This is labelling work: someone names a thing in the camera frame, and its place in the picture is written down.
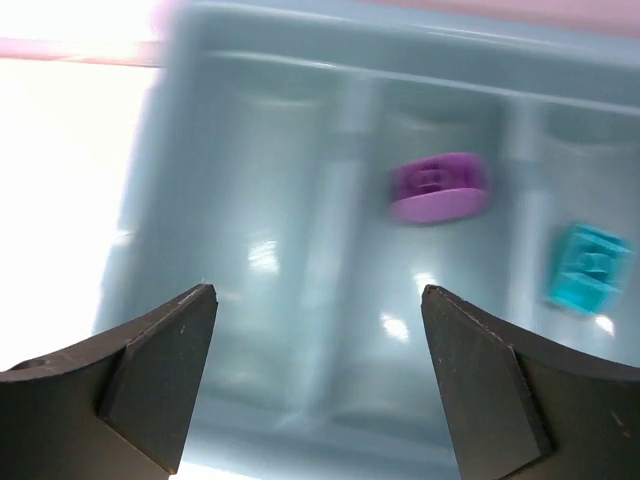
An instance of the gray tray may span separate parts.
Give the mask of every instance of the gray tray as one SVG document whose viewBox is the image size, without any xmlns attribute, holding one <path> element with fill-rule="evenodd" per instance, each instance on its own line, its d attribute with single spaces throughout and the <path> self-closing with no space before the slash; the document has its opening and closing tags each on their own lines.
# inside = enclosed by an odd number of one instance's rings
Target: gray tray
<svg viewBox="0 0 640 480">
<path fill-rule="evenodd" d="M 261 479 L 459 478 L 427 283 L 640 365 L 637 269 L 595 318 L 544 301 L 570 223 L 640 240 L 638 44 L 288 3 L 183 12 L 105 274 L 99 329 L 216 287 L 186 458 Z M 395 221 L 390 170 L 450 151 L 489 164 L 491 208 Z"/>
</svg>

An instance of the cyan block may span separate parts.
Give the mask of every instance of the cyan block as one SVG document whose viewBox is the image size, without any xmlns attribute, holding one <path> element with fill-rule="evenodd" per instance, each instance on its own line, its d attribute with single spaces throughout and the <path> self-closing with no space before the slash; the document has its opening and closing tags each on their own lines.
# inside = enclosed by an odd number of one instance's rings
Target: cyan block
<svg viewBox="0 0 640 480">
<path fill-rule="evenodd" d="M 556 256 L 549 299 L 577 313 L 600 313 L 622 289 L 631 253 L 619 237 L 573 225 Z"/>
</svg>

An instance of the purple block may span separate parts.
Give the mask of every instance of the purple block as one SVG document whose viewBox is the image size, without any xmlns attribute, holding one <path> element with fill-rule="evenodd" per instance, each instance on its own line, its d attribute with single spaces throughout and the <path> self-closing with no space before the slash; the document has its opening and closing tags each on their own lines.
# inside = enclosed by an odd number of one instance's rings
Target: purple block
<svg viewBox="0 0 640 480">
<path fill-rule="evenodd" d="M 424 158 L 394 172 L 393 213 L 411 223 L 433 223 L 474 215 L 489 205 L 489 171 L 471 153 Z"/>
</svg>

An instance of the small object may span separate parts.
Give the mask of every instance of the small object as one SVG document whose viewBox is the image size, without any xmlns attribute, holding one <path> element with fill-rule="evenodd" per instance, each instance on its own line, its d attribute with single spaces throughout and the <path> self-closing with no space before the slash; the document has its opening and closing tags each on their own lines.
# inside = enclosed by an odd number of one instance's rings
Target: small object
<svg viewBox="0 0 640 480">
<path fill-rule="evenodd" d="M 587 225 L 574 225 L 558 250 L 549 300 L 581 314 L 600 313 L 621 288 L 629 244 Z"/>
<path fill-rule="evenodd" d="M 491 198 L 487 167 L 471 153 L 446 153 L 408 163 L 395 172 L 394 215 L 434 223 L 474 215 Z"/>
</svg>

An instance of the blurry purple object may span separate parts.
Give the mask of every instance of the blurry purple object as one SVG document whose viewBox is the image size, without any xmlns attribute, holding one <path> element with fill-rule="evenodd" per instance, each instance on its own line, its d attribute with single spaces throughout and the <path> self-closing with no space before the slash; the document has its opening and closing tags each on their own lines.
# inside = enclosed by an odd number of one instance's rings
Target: blurry purple object
<svg viewBox="0 0 640 480">
<path fill-rule="evenodd" d="M 394 172 L 393 213 L 411 223 L 433 223 L 483 211 L 491 198 L 489 171 L 477 155 L 446 153 Z"/>
</svg>

